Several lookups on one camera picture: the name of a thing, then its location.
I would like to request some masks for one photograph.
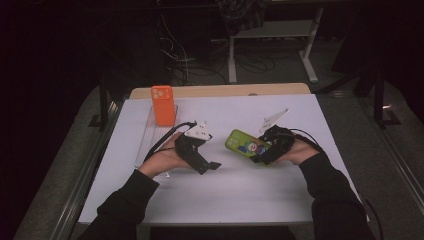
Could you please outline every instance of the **wrist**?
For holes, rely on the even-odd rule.
[[[290,159],[290,162],[292,162],[295,165],[299,165],[299,164],[303,163],[304,161],[306,161],[307,159],[315,156],[318,153],[319,152],[317,150],[315,150],[314,148],[307,148],[307,149],[304,149],[302,152],[293,156]]]
[[[157,172],[154,170],[154,168],[151,166],[149,162],[143,163],[139,168],[138,171],[146,175],[147,177],[153,179],[157,175],[160,174],[160,172]]]

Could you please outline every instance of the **table leg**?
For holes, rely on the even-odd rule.
[[[228,82],[237,83],[236,63],[234,61],[234,37],[230,36],[230,56],[228,57]]]
[[[318,82],[318,78],[315,74],[315,71],[314,71],[312,65],[311,65],[311,62],[309,61],[309,53],[311,52],[312,44],[314,43],[315,36],[317,34],[317,30],[318,30],[318,27],[319,27],[322,12],[323,12],[323,8],[317,9],[317,12],[315,13],[314,22],[311,26],[311,30],[309,31],[309,36],[308,36],[308,40],[307,40],[307,44],[305,46],[305,49],[299,51],[300,58],[302,59],[303,66],[305,67],[306,74],[308,74],[309,81],[311,83],[317,83]]]

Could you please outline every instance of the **desk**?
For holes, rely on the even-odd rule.
[[[262,28],[240,31],[235,36],[230,36],[230,56],[228,58],[229,82],[237,82],[236,66],[234,61],[235,38],[266,38],[266,37],[303,37],[307,36],[305,48],[299,51],[306,74],[311,83],[317,83],[318,78],[309,61],[309,53],[315,40],[323,8],[317,8],[315,16],[311,20],[291,21],[265,21]]]
[[[303,92],[287,95],[285,86]],[[286,107],[292,111],[279,125],[309,132],[326,150],[333,166],[350,180],[318,102],[314,95],[305,91],[305,86],[240,86],[245,93],[263,94],[260,96],[228,96],[224,91],[229,89],[229,93],[237,95],[237,87],[194,87],[195,96],[202,92],[209,95],[216,89],[224,96],[185,98],[181,94],[190,87],[175,87],[175,103],[179,106],[181,122],[208,121],[213,139],[201,146],[199,152],[208,161],[220,162],[222,166],[202,176],[195,171],[175,169],[170,178],[156,177],[155,181],[161,185],[146,209],[143,224],[288,225],[312,221],[312,198],[306,191],[306,182],[297,166],[289,162],[272,166],[254,164],[224,147],[232,129],[239,128],[259,135],[263,117]],[[131,175],[151,107],[147,92],[148,89],[136,89],[131,99],[124,103],[79,222],[93,221],[96,208]]]

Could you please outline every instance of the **metal rail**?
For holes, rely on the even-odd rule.
[[[424,214],[424,190],[414,173],[411,171],[411,168],[406,163],[402,154],[399,152],[398,148],[394,144],[392,138],[387,133],[385,129],[382,129],[380,125],[376,124],[373,117],[371,117],[373,109],[364,101],[359,101],[362,109],[369,113],[367,116],[370,119],[371,125],[375,128],[377,133],[380,135],[387,149],[393,157],[394,163],[396,165],[396,170],[399,172],[402,180],[404,181],[408,191],[411,193],[412,198],[415,200],[418,208],[421,210],[421,213]]]
[[[90,188],[92,178],[95,173],[96,165],[103,155],[103,149],[108,143],[113,129],[118,119],[120,108],[112,103],[108,110],[108,123],[98,137],[93,149],[91,150],[81,174],[79,175],[74,188],[65,203],[59,220],[50,236],[51,240],[68,239],[72,233],[73,227],[84,206],[86,194]]]

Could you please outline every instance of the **green phone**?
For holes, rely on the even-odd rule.
[[[234,129],[225,141],[225,147],[245,157],[264,153],[271,144],[261,141],[249,134]]]

